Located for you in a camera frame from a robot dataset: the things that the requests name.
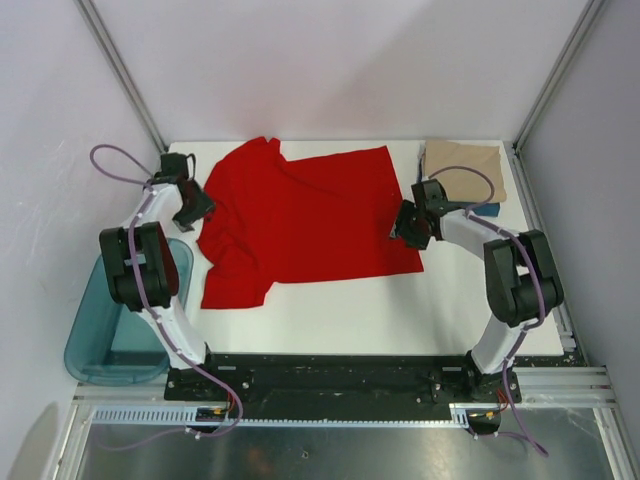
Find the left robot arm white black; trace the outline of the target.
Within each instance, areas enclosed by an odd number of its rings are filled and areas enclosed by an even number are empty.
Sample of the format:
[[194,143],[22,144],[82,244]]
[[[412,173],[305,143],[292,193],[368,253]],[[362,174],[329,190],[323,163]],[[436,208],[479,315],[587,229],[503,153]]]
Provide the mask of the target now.
[[203,365],[209,347],[187,319],[167,238],[172,228],[192,232],[215,210],[214,201],[196,181],[195,170],[193,154],[163,154],[159,171],[138,183],[142,197],[134,212],[120,226],[102,230],[99,244],[111,298],[149,325],[171,368],[192,368],[185,385],[197,398],[207,400],[219,392],[221,376]]

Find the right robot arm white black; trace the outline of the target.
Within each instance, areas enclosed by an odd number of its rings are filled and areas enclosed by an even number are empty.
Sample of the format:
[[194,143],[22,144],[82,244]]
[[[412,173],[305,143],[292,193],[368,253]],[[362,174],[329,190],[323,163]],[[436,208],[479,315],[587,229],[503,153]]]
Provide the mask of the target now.
[[498,374],[512,364],[530,331],[564,302],[554,257],[545,234],[537,229],[513,232],[448,199],[439,181],[411,186],[390,237],[409,248],[425,250],[432,240],[463,248],[484,264],[490,320],[468,353],[473,369],[461,376],[463,393],[484,401],[497,389]]

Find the red t-shirt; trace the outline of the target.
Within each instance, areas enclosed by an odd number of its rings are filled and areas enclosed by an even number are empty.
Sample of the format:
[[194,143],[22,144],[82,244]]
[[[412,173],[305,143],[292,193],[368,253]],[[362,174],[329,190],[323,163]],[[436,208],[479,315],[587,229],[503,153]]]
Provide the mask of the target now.
[[419,273],[419,253],[389,237],[402,194],[385,146],[290,161],[252,139],[216,163],[215,215],[197,240],[211,263],[201,306],[264,304],[275,283]]

